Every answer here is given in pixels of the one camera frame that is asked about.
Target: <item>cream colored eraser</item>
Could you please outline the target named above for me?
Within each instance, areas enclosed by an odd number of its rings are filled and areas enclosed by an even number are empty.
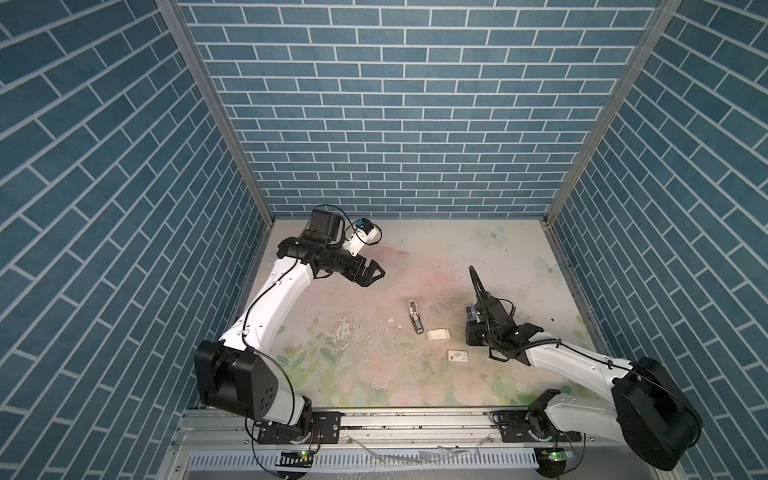
[[[447,340],[449,338],[451,338],[451,333],[448,331],[448,329],[427,330],[427,339]]]
[[[449,350],[448,361],[469,363],[469,355],[467,354],[466,350]]]

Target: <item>black mounting plate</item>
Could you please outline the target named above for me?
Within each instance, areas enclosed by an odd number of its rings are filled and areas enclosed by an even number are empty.
[[[323,444],[339,443],[341,412],[312,412],[312,425],[320,427],[320,438]],[[278,435],[282,430],[283,425],[279,423],[262,425],[262,428],[259,430],[258,443],[261,445],[292,445],[289,442],[291,437],[287,432]]]
[[[528,420],[525,419],[527,414],[528,410],[498,410],[489,413],[489,415],[491,415],[491,420],[498,427],[498,432],[502,434],[502,442],[540,442],[540,440],[537,440],[528,432]],[[561,432],[559,434],[558,442],[564,442],[567,445],[569,438],[572,443],[580,442],[581,433]]]

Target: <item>floral tabletop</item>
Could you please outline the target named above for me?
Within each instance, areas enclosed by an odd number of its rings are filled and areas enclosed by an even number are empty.
[[[382,242],[360,254],[379,262],[385,277],[368,288],[341,275],[314,280],[270,351],[314,406],[527,405],[547,388],[591,394],[554,373],[491,360],[486,348],[464,341],[465,308],[475,302],[468,274],[474,265],[487,291],[515,303],[518,324],[535,323],[592,348],[538,221],[377,223]],[[276,245],[298,235],[304,224],[276,222],[254,292],[272,267]],[[410,300],[418,303],[426,330],[448,329],[451,338],[417,335]],[[468,351],[468,362],[449,361],[449,349]]]

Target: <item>blue brick wall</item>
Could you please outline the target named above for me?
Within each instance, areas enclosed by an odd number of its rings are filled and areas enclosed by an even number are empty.
[[[144,478],[263,231],[152,0],[0,2],[0,478]]]
[[[182,5],[277,215],[541,218],[656,1]]]
[[[704,417],[691,478],[765,478],[768,2],[683,0],[555,223],[614,353]]]

